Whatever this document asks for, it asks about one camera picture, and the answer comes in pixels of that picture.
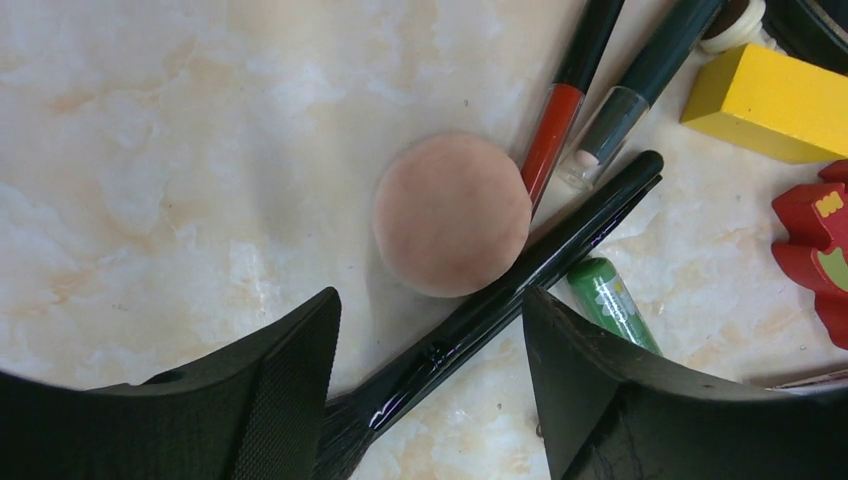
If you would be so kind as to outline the black makeup brush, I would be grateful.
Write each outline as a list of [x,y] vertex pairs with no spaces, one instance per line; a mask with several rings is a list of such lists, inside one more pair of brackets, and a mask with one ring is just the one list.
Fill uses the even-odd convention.
[[516,319],[531,287],[548,289],[620,225],[661,181],[647,150],[551,228],[501,278],[469,296],[430,333],[325,408],[315,479],[347,479],[370,445]]

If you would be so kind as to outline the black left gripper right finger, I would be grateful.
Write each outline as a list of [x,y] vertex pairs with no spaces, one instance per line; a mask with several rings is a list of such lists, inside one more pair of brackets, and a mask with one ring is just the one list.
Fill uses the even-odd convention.
[[554,479],[843,479],[847,393],[797,395],[689,369],[540,288],[523,329]]

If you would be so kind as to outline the pink makeup sponge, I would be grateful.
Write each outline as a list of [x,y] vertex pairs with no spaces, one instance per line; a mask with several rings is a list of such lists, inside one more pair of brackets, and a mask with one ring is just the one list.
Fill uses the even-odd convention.
[[456,298],[502,277],[529,235],[532,202],[517,164],[469,133],[431,136],[382,176],[372,231],[385,266],[423,295]]

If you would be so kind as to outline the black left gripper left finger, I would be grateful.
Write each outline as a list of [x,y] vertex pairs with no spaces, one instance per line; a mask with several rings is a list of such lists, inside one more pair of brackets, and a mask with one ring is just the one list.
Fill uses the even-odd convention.
[[5,479],[308,479],[341,301],[278,321],[139,385],[73,390],[1,376]]

